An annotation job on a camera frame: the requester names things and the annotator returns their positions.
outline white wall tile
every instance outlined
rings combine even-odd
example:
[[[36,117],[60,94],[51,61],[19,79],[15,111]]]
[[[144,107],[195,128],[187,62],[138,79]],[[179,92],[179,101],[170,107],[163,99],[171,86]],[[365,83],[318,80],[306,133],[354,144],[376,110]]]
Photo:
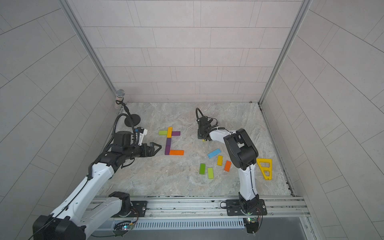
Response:
[[[178,82],[215,82],[217,67],[176,67]]]
[[[252,48],[249,49],[247,67],[273,67],[279,57],[279,48]]]
[[[172,82],[169,67],[131,67],[136,82]]]
[[[340,119],[308,80],[304,80],[295,98],[320,138],[341,124]]]
[[[207,102],[242,102],[244,94],[207,94]]]
[[[311,123],[305,119],[296,129],[295,134],[312,165],[320,184],[341,176],[341,173],[316,134]]]
[[[327,65],[327,62],[299,37],[295,37],[288,56],[311,83]]]
[[[56,46],[35,21],[0,35],[0,73],[7,79],[16,77]]]
[[[167,94],[169,103],[206,102],[206,94]]]
[[[370,220],[382,221],[384,209],[377,208],[384,197],[384,189],[377,187],[384,178],[380,169],[350,132],[332,142],[327,149]]]
[[[55,174],[59,166],[51,163],[50,161],[47,161],[39,156],[35,156],[33,160],[31,161],[32,165],[35,165],[36,167],[39,167],[41,169],[44,169],[50,173]]]
[[[248,27],[254,5],[260,8],[259,2],[202,1],[201,26]]]
[[[289,123],[293,124],[303,111],[284,82],[281,83],[276,98],[283,108]]]
[[[125,67],[105,67],[104,69],[113,83],[132,82]]]
[[[282,48],[288,36],[290,28],[266,28],[261,48]]]
[[[286,174],[288,178],[291,180],[291,182],[296,182],[300,179],[297,170],[295,168],[295,165],[292,161],[292,158],[288,152],[287,147],[285,146],[285,142],[280,134],[279,130],[276,130],[275,134],[273,135],[273,138],[275,140],[275,144],[277,146],[277,150],[280,153],[281,160],[283,162],[283,166],[286,169]]]
[[[297,159],[304,153],[304,151],[291,125],[289,124],[285,113],[282,113],[280,115],[280,117],[276,120],[276,124],[280,130],[281,136],[283,137],[283,140],[291,155],[292,160]]]
[[[125,94],[154,94],[151,83],[116,83]]]
[[[133,103],[166,103],[168,98],[166,94],[141,94],[131,95]]]
[[[222,82],[256,82],[260,67],[223,67]]]
[[[133,26],[126,1],[73,0],[85,26]]]
[[[239,90],[237,93],[239,94],[262,94],[265,88],[265,83],[245,83],[241,82],[239,86]]]
[[[61,121],[86,86],[75,71],[70,71],[39,103],[49,114]]]
[[[51,114],[49,114],[49,112],[47,112],[38,104],[32,109],[32,111],[39,115],[46,122],[51,124],[53,127],[57,127],[57,125],[59,124],[59,121],[56,118],[54,118]]]
[[[322,57],[368,99],[384,89],[384,53],[347,31],[336,32]]]
[[[192,1],[136,1],[141,26],[194,26]]]
[[[62,43],[75,35],[71,24],[61,9],[45,15],[44,19]]]
[[[328,0],[320,16],[364,39],[383,16],[384,2],[381,0],[361,1]]]
[[[348,128],[342,123],[332,130],[329,134],[323,137],[321,140],[325,146],[328,146],[331,142],[335,141],[338,137],[342,136],[348,131]]]
[[[105,48],[104,40],[97,27],[83,27],[83,30],[92,47]]]
[[[82,60],[71,41],[66,41],[24,73],[45,93],[48,93],[69,71]]]
[[[106,115],[103,107],[97,104],[78,137],[86,144],[91,145]]]
[[[136,4],[135,1],[127,1],[128,7],[129,7],[129,13],[131,14],[133,25],[134,26],[141,26],[139,16],[136,11]]]
[[[341,225],[322,227],[325,237],[346,237]]]
[[[62,42],[59,40],[59,38],[56,36],[55,32],[52,30],[50,25],[48,25],[47,21],[45,21],[44,16],[39,17],[37,19],[41,27],[44,29],[44,31],[48,34],[49,38],[54,42],[56,46],[59,46],[62,44]]]
[[[98,48],[107,67],[146,66],[140,48]]]
[[[311,48],[317,50],[332,26],[333,23],[330,21],[312,11],[308,11],[297,35]]]
[[[261,96],[261,94],[244,94],[243,102],[252,101],[254,103],[257,103],[260,100]]]
[[[376,163],[378,168],[384,172],[384,132],[372,137],[361,144],[371,159]]]
[[[380,236],[384,236],[384,221],[373,222],[376,230],[379,232]]]
[[[258,48],[264,30],[264,28],[212,28],[210,47]]]
[[[194,94],[195,83],[157,83],[159,94]]]
[[[65,156],[63,163],[60,165],[51,182],[45,189],[38,204],[48,207],[57,207],[62,203],[63,197],[71,185],[71,181],[75,177],[86,153],[87,152],[77,144],[72,145],[68,154]]]
[[[193,19],[194,19],[194,27],[200,27],[201,26],[201,1],[194,1],[193,2]]]
[[[298,166],[297,172],[299,173],[308,198],[314,206],[313,210],[316,213],[320,226],[339,225],[339,220],[337,219],[335,212],[333,212],[331,204],[321,188],[309,161]]]
[[[158,48],[209,48],[211,29],[153,28],[153,34]]]
[[[343,187],[329,192],[327,193],[327,197],[349,240],[380,240],[379,234],[360,205],[360,203],[363,203],[359,203],[350,187]],[[355,213],[355,211],[351,211],[351,209],[361,213],[359,215],[359,221],[351,221]]]
[[[345,181],[343,176],[337,177],[335,179],[329,180],[328,182],[323,183],[322,188],[325,193],[334,191],[336,189],[348,186],[347,181]]]
[[[23,73],[0,89],[0,140],[28,114],[44,97],[39,89]]]
[[[149,48],[152,66],[194,66],[193,48]]]
[[[256,27],[290,28],[300,2],[263,2]]]
[[[71,107],[37,153],[38,156],[59,166],[86,121],[77,108]]]
[[[331,65],[313,86],[360,143],[384,130],[384,114]]]
[[[80,54],[81,58],[84,59],[86,56],[88,56],[87,51],[85,50],[84,46],[80,42],[80,39],[77,37],[77,35],[71,38],[71,42],[76,48],[77,52]]]
[[[204,82],[200,83],[200,93],[202,94],[232,94],[235,83],[225,82]]]
[[[54,127],[30,112],[0,143],[1,156],[8,159],[0,169],[0,195],[7,194],[53,130]]]
[[[52,173],[28,165],[0,203],[0,215],[2,217],[0,232],[4,239],[15,239],[52,177]]]
[[[84,90],[77,101],[91,114],[107,88],[101,76],[98,75]]]
[[[152,28],[98,27],[107,48],[155,48]]]
[[[297,81],[301,77],[301,72],[292,62],[292,60],[286,56],[283,64],[280,67],[279,75],[284,80],[289,90],[292,91]]]
[[[0,5],[0,14],[7,21],[7,23],[15,28],[59,8],[60,7],[56,1],[19,0],[2,2]]]
[[[241,48],[202,48],[201,66],[239,66],[243,50]]]

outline purple block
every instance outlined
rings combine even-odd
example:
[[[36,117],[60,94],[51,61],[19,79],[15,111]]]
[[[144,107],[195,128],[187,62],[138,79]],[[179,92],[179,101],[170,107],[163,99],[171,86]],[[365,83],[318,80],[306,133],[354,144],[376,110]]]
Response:
[[[169,155],[170,146],[166,146],[166,155]]]
[[[171,138],[167,137],[167,144],[166,144],[166,146],[170,146],[170,140],[171,140]]]

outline marble floor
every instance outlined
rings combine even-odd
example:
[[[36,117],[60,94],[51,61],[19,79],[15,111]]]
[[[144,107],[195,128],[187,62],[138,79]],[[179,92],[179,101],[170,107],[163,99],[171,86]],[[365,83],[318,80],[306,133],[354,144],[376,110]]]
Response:
[[[272,180],[264,180],[256,166],[256,186],[260,196],[289,195],[285,175],[277,159],[270,135],[257,103],[128,103],[131,114],[138,114],[138,126],[148,129],[143,143],[155,142],[162,149],[154,157],[136,158],[135,162],[119,169],[99,191],[98,195],[108,195],[113,191],[139,195],[189,195],[214,196],[238,195],[240,181],[237,169],[231,165],[229,172],[217,165],[217,157],[207,154],[219,148],[223,163],[230,161],[225,144],[217,141],[203,142],[197,139],[196,107],[205,116],[217,118],[218,125],[228,130],[244,128],[255,144],[259,158],[272,159]],[[119,121],[116,131],[129,131]],[[172,137],[171,149],[184,150],[184,156],[164,154],[166,136],[159,136],[159,130],[173,127],[181,131],[181,136]],[[214,179],[199,174],[200,163],[212,167]]]

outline yellow triangular frame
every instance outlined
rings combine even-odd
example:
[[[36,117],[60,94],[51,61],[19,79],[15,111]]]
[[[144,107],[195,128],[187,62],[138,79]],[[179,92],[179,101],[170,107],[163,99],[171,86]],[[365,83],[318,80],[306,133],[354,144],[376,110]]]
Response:
[[[259,165],[259,168],[264,176],[265,180],[271,180],[272,179],[272,159],[267,158],[257,158],[256,159],[257,165]],[[261,162],[269,163],[269,167],[262,167]],[[265,175],[264,171],[269,172],[269,176]]]

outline tiled wall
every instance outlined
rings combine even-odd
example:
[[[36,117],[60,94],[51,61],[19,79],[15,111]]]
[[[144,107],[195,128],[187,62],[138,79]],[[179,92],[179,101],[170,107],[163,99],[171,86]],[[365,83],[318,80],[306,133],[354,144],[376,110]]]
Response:
[[[384,237],[384,1],[314,0],[263,110],[323,239]]]
[[[1,239],[28,239],[83,179],[113,101],[56,0],[0,1]]]
[[[131,102],[258,101],[301,1],[69,0]]]

